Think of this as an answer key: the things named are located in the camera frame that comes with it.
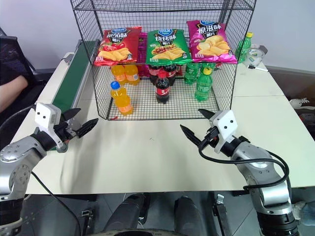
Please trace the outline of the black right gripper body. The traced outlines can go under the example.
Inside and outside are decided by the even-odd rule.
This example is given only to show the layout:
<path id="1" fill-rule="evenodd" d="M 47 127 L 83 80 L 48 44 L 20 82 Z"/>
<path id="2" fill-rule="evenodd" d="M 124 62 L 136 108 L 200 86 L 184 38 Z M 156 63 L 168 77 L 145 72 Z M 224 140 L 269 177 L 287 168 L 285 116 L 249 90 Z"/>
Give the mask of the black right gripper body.
<path id="1" fill-rule="evenodd" d="M 212 148 L 215 148 L 219 142 L 219 130 L 216 126 L 208 129 L 206 136 L 199 144 L 200 148 L 205 148 L 207 145 L 210 145 Z"/>

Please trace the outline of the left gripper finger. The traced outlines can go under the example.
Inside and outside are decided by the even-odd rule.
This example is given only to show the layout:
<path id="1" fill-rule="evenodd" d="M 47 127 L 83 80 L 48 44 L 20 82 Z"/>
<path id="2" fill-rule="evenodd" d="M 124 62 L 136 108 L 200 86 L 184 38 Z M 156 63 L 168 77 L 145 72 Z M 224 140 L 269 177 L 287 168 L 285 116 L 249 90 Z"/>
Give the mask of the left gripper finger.
<path id="1" fill-rule="evenodd" d="M 74 118 L 80 111 L 81 111 L 80 108 L 68 109 L 67 111 L 63 112 L 63 120 L 68 121 L 68 120 Z"/>
<path id="2" fill-rule="evenodd" d="M 82 138 L 89 133 L 97 124 L 98 118 L 92 119 L 84 123 L 79 129 L 77 129 L 77 137 Z"/>

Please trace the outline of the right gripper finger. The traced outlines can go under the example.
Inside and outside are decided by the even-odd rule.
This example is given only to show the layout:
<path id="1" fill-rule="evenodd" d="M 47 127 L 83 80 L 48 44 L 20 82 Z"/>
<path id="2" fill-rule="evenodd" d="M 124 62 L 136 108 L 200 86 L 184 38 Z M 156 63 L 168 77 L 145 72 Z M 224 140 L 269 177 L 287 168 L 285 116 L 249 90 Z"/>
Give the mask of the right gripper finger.
<path id="1" fill-rule="evenodd" d="M 201 140 L 199 138 L 197 138 L 194 134 L 194 132 L 192 132 L 189 128 L 183 126 L 180 124 L 180 128 L 183 131 L 184 135 L 197 147 L 199 147 Z"/>
<path id="2" fill-rule="evenodd" d="M 206 109 L 198 109 L 198 111 L 208 120 L 211 120 L 212 117 L 215 115 L 214 112 L 211 112 L 211 111 L 206 110 Z"/>

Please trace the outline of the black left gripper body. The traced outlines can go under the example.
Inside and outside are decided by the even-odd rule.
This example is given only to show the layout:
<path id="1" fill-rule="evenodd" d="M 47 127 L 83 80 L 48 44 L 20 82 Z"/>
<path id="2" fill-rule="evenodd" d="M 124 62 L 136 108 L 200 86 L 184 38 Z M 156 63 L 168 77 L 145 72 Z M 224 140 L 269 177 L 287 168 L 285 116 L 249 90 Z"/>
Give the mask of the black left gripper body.
<path id="1" fill-rule="evenodd" d="M 59 121 L 59 124 L 53 126 L 53 129 L 64 144 L 68 144 L 70 140 L 77 136 L 76 131 L 72 130 L 71 124 L 63 118 Z"/>

